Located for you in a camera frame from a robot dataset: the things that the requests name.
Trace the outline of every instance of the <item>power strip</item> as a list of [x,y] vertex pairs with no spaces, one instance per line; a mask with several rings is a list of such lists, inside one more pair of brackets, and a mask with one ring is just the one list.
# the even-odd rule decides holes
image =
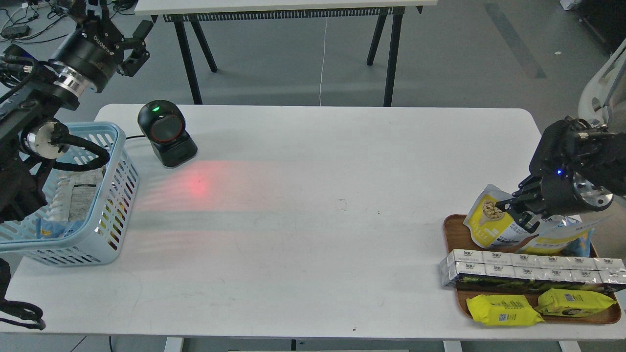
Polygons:
[[31,32],[29,26],[18,26],[5,28],[2,37],[6,39],[18,39],[27,36]]

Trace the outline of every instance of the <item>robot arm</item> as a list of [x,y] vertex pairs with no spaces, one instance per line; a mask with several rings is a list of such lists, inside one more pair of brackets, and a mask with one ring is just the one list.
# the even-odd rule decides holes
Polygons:
[[568,116],[546,128],[529,171],[513,198],[496,204],[529,233],[538,215],[604,210],[614,194],[626,195],[626,133]]
[[601,211],[626,195],[626,40],[583,90],[578,115],[546,128],[530,176],[496,205],[530,233],[537,217]]
[[[145,38],[152,22],[142,21],[132,37],[124,38],[108,16],[106,0],[57,0],[53,6],[76,21],[76,30],[48,62],[16,45],[1,56],[0,78],[11,91],[0,98],[0,103],[7,100],[0,107],[0,184],[5,186],[0,223],[23,220],[46,204],[41,189],[52,168],[84,171],[108,161],[105,149],[73,138],[54,115],[60,108],[77,109],[87,88],[102,92],[115,72],[133,76],[150,57]],[[84,165],[56,162],[70,145],[97,158]]]

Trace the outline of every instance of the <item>snack bag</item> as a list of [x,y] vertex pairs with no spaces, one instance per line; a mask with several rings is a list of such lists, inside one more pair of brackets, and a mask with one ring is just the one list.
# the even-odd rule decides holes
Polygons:
[[598,292],[550,289],[539,296],[535,310],[545,315],[589,316],[615,303],[616,300]]
[[601,220],[581,224],[575,219],[561,215],[553,215],[541,219],[539,228],[529,234],[515,223],[513,218],[495,207],[501,200],[512,196],[494,185],[487,185],[472,206],[463,224],[469,227],[472,241],[485,249],[519,246],[525,239],[537,236],[527,243],[517,253],[524,254],[555,254],[565,248],[570,242],[581,236],[589,236],[589,231]]
[[543,321],[521,294],[481,294],[467,303],[474,321],[488,326],[531,326]]
[[[601,221],[603,221],[603,219],[586,222],[583,224],[576,219],[566,217],[561,221],[561,223],[557,224],[554,229],[546,231],[538,237],[530,240],[530,242],[520,248],[518,252],[527,254],[550,255],[566,249],[570,245],[570,243],[578,242],[578,240],[581,238],[589,239],[589,243],[591,243],[593,228]],[[587,257],[589,256],[590,248],[591,245],[589,244],[587,246]]]

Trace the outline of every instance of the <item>wooden tray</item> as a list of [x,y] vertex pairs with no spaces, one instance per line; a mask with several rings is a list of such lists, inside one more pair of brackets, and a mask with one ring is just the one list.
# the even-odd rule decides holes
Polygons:
[[[478,247],[474,241],[471,240],[470,229],[463,225],[466,215],[450,215],[443,222],[443,233],[446,238],[446,245],[448,246],[448,252],[453,249],[473,249],[475,251],[484,251],[483,248]],[[596,257],[595,250],[591,249],[592,257]],[[496,294],[497,292],[486,291],[456,291],[456,298],[461,310],[471,317],[470,310],[466,300],[468,298],[474,298],[480,294]],[[540,294],[528,293],[524,294],[531,306],[537,305],[537,299]],[[615,294],[609,294],[609,297],[616,299]],[[622,317],[622,308],[619,303],[614,304],[606,310],[594,314],[592,316],[584,316],[578,318],[569,318],[564,316],[550,316],[543,315],[543,319],[546,323],[573,323],[573,324],[613,324],[617,323]]]

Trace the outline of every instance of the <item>white table in background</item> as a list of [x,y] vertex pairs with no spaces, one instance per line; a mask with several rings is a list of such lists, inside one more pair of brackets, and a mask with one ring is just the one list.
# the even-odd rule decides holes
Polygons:
[[[141,105],[96,120],[140,134]],[[622,339],[611,325],[485,328],[440,287],[442,223],[487,183],[515,190],[540,134],[519,109],[182,105],[196,157],[141,181],[120,257],[24,259],[8,299],[45,333],[263,338]],[[2,331],[24,331],[0,325]]]
[[378,16],[374,36],[369,48],[366,63],[371,66],[381,39],[387,15],[393,15],[389,59],[387,61],[387,78],[383,106],[391,106],[393,86],[396,77],[398,46],[402,18],[406,6],[417,6],[422,13],[423,6],[436,5],[438,0],[140,0],[135,13],[152,15],[153,21],[162,14],[166,22],[174,22],[180,53],[185,65],[189,87],[192,91],[193,103],[202,104],[202,96],[198,79],[193,66],[192,54],[189,49],[187,32],[184,22],[191,22],[193,31],[200,43],[202,52],[207,59],[211,71],[217,71],[207,39],[200,27],[200,21],[230,21],[241,19],[281,19],[281,18],[324,18],[342,16]]

